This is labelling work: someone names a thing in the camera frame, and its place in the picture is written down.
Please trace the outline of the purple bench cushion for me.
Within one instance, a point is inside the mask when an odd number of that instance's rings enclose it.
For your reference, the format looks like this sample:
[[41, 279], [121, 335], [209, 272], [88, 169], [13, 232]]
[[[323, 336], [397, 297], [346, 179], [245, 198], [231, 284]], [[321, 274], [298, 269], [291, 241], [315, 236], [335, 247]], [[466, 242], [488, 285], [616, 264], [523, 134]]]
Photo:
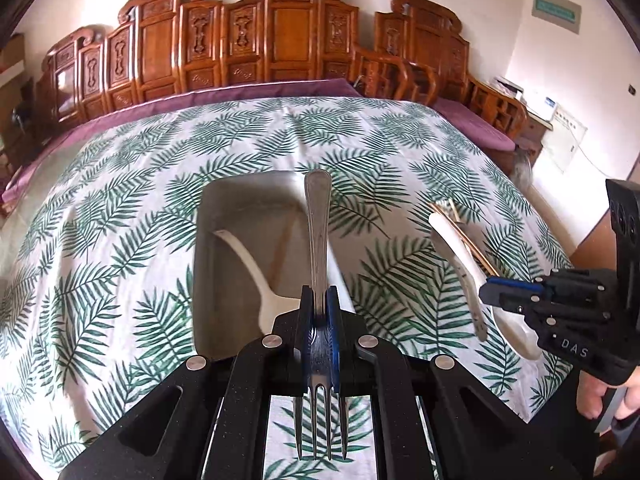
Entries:
[[2, 188], [1, 203], [2, 205], [14, 205], [24, 195], [29, 181], [32, 180], [36, 170], [46, 157], [61, 148], [68, 148], [80, 141], [87, 141], [109, 128], [155, 115], [180, 112], [180, 110], [194, 106], [254, 99], [292, 98], [293, 96], [350, 96], [358, 98], [359, 93], [352, 84], [342, 78], [264, 82], [263, 84], [241, 84], [234, 87], [196, 90], [116, 110], [116, 112], [91, 119], [80, 126], [58, 134], [33, 162], [25, 169], [21, 169], [17, 176], [9, 180], [9, 183]]

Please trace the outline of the cardboard boxes stack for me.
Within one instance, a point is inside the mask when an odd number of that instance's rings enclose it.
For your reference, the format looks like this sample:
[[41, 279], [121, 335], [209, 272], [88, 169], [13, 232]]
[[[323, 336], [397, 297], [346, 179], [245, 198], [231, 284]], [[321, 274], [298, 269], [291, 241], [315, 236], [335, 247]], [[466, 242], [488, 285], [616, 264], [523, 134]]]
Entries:
[[25, 37], [15, 34], [1, 50], [1, 111], [9, 113], [22, 100], [21, 88], [28, 81], [25, 67]]

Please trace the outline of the plastic bag on floor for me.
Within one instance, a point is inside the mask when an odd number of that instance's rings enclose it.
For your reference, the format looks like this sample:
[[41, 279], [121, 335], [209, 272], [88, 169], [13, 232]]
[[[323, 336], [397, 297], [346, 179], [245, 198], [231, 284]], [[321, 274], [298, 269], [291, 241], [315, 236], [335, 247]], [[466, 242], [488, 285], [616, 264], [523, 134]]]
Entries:
[[525, 194], [533, 182], [533, 169], [529, 156], [522, 150], [516, 150], [513, 159], [513, 168], [509, 174], [511, 182]]

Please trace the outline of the steel fork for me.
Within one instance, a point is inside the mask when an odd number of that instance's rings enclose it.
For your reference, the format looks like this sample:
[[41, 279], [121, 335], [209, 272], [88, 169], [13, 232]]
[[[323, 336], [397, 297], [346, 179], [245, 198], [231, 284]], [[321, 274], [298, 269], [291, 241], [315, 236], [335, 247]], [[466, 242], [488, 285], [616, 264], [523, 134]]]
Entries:
[[304, 177], [309, 232], [310, 285], [300, 300], [299, 324], [303, 384], [310, 403], [311, 447], [318, 453], [318, 407], [324, 406], [324, 448], [332, 458], [332, 390], [336, 376], [334, 343], [326, 293], [331, 289], [326, 272], [331, 176], [322, 169]]

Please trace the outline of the large steel round spoon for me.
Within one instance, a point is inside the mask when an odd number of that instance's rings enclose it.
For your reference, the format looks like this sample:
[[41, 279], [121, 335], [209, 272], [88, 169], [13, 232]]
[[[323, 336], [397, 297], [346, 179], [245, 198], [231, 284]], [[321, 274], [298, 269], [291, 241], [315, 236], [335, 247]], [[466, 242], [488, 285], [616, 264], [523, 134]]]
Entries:
[[[480, 298], [480, 288], [487, 283], [490, 275], [480, 266], [468, 248], [466, 248], [458, 234], [437, 212], [432, 212], [428, 216], [428, 223], [431, 230], [436, 231], [458, 256], [462, 264], [472, 275], [477, 289], [477, 296]], [[499, 307], [491, 307], [483, 304], [480, 300], [483, 314], [494, 322], [496, 330], [506, 344], [521, 358], [527, 361], [539, 360], [542, 350], [537, 346], [538, 337], [535, 332], [524, 322], [524, 316], [516, 313], [506, 312]]]

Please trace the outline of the white wall panel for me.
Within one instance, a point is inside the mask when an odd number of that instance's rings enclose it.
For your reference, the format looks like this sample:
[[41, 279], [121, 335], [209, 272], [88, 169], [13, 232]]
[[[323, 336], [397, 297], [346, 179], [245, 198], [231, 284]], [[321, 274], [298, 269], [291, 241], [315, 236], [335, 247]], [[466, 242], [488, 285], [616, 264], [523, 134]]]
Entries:
[[544, 135], [544, 149], [559, 165], [568, 165], [579, 152], [579, 142], [587, 128], [561, 105], [555, 107], [552, 128]]

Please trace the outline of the palm leaf tablecloth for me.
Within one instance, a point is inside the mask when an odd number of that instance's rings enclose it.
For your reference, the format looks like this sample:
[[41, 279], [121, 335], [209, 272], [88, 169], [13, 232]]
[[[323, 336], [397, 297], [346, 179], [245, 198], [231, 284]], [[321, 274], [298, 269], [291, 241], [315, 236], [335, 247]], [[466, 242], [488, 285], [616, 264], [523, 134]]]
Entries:
[[304, 177], [332, 179], [341, 303], [408, 356], [451, 356], [522, 419], [570, 371], [474, 332], [430, 217], [452, 208], [506, 278], [567, 258], [508, 177], [428, 107], [265, 98], [154, 112], [49, 155], [1, 230], [1, 419], [40, 477], [63, 468], [189, 356], [260, 334], [260, 296], [309, 281]]

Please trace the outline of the small steel spoon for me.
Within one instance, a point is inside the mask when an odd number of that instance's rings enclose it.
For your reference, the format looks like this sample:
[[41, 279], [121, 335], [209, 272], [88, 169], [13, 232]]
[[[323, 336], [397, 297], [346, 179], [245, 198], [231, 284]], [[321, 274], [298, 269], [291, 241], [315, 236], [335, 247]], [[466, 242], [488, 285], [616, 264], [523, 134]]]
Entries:
[[462, 264], [458, 256], [446, 243], [446, 240], [436, 231], [432, 232], [431, 240], [436, 252], [449, 262], [450, 266], [454, 269], [454, 273], [457, 275], [466, 299], [466, 304], [471, 313], [476, 338], [481, 342], [486, 341], [488, 338], [488, 327], [483, 316], [480, 298], [477, 296], [477, 289], [475, 288], [472, 275], [466, 270], [466, 267]]

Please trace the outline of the grey wall electrical box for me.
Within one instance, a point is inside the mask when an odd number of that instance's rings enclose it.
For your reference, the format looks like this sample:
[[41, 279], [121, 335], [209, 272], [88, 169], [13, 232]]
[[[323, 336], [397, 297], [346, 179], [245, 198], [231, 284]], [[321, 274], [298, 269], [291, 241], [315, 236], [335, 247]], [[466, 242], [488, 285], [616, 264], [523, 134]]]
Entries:
[[570, 0], [533, 0], [532, 15], [579, 34], [582, 7]]

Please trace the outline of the long carved wooden bench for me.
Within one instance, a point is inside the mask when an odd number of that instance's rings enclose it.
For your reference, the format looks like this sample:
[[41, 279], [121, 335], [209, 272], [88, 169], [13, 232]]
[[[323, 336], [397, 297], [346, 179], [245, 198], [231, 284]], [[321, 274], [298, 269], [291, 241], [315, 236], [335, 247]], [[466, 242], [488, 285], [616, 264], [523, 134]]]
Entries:
[[81, 27], [47, 52], [35, 120], [65, 131], [198, 90], [332, 78], [417, 101], [409, 63], [360, 47], [358, 26], [344, 0], [129, 0], [111, 32]]

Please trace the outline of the grey metal tray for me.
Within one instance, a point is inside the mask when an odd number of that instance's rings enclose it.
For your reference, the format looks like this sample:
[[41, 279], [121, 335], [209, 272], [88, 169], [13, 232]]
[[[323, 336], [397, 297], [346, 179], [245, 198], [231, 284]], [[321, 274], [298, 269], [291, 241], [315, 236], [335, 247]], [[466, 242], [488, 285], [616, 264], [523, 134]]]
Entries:
[[234, 356], [299, 306], [310, 284], [304, 177], [268, 171], [206, 185], [198, 207], [192, 318], [196, 351]]

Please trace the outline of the wooden side table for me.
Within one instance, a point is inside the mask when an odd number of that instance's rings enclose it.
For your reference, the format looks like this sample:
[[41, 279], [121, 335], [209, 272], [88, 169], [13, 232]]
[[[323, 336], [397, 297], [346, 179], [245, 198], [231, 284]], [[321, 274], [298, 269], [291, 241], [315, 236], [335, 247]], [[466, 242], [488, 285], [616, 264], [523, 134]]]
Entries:
[[526, 123], [518, 133], [514, 142], [520, 150], [526, 153], [530, 166], [535, 165], [535, 162], [544, 148], [544, 144], [542, 144], [544, 135], [552, 130], [553, 126], [551, 122], [538, 117], [532, 112], [527, 113]]

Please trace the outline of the light bamboo chopstick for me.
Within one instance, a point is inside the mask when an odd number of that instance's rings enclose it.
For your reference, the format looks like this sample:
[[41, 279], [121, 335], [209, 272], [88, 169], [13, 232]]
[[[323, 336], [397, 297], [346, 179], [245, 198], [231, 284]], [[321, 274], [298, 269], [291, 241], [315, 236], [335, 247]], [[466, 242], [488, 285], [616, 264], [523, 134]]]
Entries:
[[480, 266], [486, 271], [486, 273], [490, 276], [499, 276], [500, 273], [494, 267], [494, 265], [485, 257], [485, 255], [480, 251], [473, 241], [466, 235], [466, 233], [458, 226], [457, 222], [454, 222], [446, 211], [442, 209], [439, 204], [430, 203], [430, 206], [436, 211], [438, 214], [444, 217], [444, 219], [450, 224], [450, 226], [454, 229], [454, 232], [458, 234], [460, 240], [462, 240], [463, 245], [469, 249], [474, 258], [480, 263]]

